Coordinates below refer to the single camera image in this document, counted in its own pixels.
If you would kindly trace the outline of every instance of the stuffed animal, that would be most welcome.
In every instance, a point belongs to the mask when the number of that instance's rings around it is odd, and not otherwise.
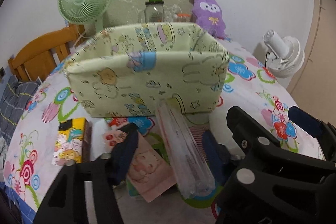
[[[196,24],[210,35],[223,39],[226,37],[222,10],[215,0],[194,0],[192,12],[197,18]]]

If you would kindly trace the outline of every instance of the wooden chair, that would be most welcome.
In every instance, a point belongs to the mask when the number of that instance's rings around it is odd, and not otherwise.
[[[37,77],[44,81],[56,68],[51,49],[55,49],[59,61],[62,62],[70,54],[67,43],[76,41],[83,31],[82,25],[70,24],[69,27],[44,34],[29,42],[15,58],[8,60],[12,74],[24,82],[36,80]]]

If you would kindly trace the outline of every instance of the plaid bedding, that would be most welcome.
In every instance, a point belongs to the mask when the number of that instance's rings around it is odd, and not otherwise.
[[[15,75],[9,78],[0,100],[0,170],[16,125],[37,88],[36,82],[20,83]]]

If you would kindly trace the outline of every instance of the fabric storage bin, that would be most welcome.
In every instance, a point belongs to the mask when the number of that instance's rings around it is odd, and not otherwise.
[[[64,65],[92,117],[154,115],[160,99],[182,113],[209,112],[218,102],[228,51],[193,23],[106,28]]]

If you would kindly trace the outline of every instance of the plush toy eye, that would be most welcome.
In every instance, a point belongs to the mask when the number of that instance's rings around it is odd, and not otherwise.
[[[206,2],[201,2],[199,4],[199,6],[201,7],[202,10],[208,10],[209,9],[209,4],[207,4]]]
[[[212,13],[219,12],[219,7],[216,4],[209,6],[208,10]]]

